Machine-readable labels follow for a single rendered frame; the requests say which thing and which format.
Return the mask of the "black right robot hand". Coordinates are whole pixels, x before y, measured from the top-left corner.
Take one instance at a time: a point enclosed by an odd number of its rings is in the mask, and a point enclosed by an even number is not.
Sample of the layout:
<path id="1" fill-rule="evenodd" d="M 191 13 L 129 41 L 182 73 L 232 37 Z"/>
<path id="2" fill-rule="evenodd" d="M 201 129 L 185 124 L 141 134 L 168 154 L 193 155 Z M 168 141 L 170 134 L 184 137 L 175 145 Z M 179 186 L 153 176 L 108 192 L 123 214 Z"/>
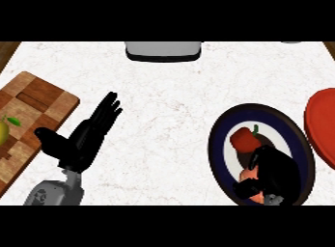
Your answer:
<path id="1" fill-rule="evenodd" d="M 232 184 L 232 191 L 241 200 L 263 193 L 284 198 L 280 206 L 293 206 L 302 193 L 300 169 L 294 159 L 271 146 L 259 147 L 246 169 L 259 168 L 258 179 L 249 178 Z"/>

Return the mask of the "dark blue rimmed plate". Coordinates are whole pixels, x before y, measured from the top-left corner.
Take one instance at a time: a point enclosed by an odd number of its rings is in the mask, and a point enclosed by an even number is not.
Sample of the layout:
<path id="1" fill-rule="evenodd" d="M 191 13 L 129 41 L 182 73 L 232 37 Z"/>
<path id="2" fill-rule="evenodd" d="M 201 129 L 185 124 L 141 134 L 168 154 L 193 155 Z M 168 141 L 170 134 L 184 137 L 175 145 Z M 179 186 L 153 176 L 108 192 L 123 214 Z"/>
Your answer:
<path id="1" fill-rule="evenodd" d="M 243 165 L 231 144 L 231 136 L 243 128 L 255 130 L 297 162 L 302 176 L 302 192 L 294 203 L 300 206 L 309 198 L 315 185 L 315 156 L 306 134 L 290 117 L 263 104 L 246 103 L 234 106 L 216 120 L 209 138 L 209 160 L 215 179 L 222 190 L 241 206 L 256 206 L 250 199 L 241 200 L 234 193 L 232 184 L 240 179 Z"/>

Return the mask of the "red bowl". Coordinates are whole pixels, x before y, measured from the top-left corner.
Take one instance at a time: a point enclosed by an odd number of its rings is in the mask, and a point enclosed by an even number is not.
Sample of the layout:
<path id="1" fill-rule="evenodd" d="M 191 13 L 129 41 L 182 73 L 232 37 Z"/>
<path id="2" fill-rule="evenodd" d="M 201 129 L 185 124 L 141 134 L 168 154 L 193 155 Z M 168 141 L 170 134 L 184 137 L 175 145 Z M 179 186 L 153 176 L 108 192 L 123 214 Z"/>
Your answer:
<path id="1" fill-rule="evenodd" d="M 318 156 L 335 170 L 335 88 L 318 91 L 311 97 L 305 129 Z"/>

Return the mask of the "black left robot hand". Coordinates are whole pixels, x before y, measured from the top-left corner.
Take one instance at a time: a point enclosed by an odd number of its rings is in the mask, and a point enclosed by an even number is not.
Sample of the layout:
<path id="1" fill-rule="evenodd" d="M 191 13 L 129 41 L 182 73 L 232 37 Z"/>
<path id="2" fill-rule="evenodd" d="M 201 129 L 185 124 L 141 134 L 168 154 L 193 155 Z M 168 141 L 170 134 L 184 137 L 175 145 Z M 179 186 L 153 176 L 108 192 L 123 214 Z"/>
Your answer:
<path id="1" fill-rule="evenodd" d="M 69 138 L 48 127 L 36 128 L 42 151 L 60 160 L 61 168 L 77 174 L 89 169 L 122 111 L 117 93 L 110 92 L 92 117 L 79 124 Z"/>

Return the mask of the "grey appliance with black base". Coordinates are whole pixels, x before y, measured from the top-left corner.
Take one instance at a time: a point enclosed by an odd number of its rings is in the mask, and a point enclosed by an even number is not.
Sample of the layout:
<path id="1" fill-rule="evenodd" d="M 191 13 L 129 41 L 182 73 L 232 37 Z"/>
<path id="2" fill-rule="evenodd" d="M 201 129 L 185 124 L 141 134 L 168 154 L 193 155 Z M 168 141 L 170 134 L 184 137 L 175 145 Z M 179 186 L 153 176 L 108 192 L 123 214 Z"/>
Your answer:
<path id="1" fill-rule="evenodd" d="M 126 55 L 139 62 L 196 61 L 201 55 L 201 41 L 128 41 Z"/>

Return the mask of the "checkered wooden cutting board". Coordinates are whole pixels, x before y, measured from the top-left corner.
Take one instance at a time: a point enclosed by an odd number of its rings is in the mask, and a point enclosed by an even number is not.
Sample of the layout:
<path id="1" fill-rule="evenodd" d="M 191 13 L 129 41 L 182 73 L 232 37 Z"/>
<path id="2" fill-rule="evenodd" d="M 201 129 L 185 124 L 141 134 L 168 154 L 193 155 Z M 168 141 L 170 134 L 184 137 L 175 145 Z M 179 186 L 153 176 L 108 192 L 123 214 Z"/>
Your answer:
<path id="1" fill-rule="evenodd" d="M 58 130 L 79 104 L 76 95 L 27 71 L 0 89 L 0 118 L 21 122 L 20 126 L 10 123 L 10 138 L 0 146 L 0 198 L 41 152 L 35 129 Z"/>

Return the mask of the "orange squash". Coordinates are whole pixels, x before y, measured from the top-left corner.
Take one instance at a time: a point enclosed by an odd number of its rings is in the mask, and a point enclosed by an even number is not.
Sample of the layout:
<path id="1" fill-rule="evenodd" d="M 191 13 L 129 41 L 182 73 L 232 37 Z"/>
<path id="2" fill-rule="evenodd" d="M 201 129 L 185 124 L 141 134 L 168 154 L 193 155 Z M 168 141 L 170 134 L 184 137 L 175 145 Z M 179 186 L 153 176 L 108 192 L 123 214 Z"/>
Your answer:
<path id="1" fill-rule="evenodd" d="M 259 173 L 259 168 L 255 168 L 253 170 L 244 169 L 243 172 L 240 173 L 240 180 L 247 180 L 249 178 L 258 179 L 259 178 L 258 173 Z M 252 196 L 250 200 L 258 204 L 263 204 L 265 203 L 263 193 L 259 193 L 258 195 Z"/>

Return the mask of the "red bell pepper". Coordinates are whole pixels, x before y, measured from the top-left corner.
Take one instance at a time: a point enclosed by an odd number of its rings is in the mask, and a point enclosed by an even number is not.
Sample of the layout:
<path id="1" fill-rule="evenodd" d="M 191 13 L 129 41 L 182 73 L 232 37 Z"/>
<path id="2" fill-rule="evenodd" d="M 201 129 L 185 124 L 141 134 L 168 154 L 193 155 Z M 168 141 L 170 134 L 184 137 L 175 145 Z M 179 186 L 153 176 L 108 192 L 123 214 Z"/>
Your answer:
<path id="1" fill-rule="evenodd" d="M 262 142 L 258 139 L 259 126 L 255 125 L 255 130 L 243 127 L 231 136 L 231 145 L 237 152 L 249 153 L 262 147 Z"/>

